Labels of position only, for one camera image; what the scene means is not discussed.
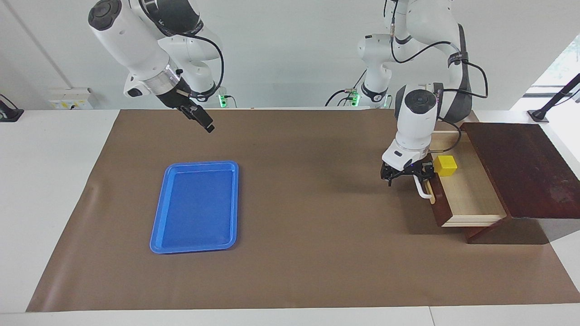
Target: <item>yellow cube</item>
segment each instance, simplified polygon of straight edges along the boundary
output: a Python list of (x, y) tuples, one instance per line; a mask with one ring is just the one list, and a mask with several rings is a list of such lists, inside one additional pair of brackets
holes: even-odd
[(433, 167), (439, 176), (452, 176), (457, 171), (457, 163), (452, 155), (439, 155), (433, 161)]

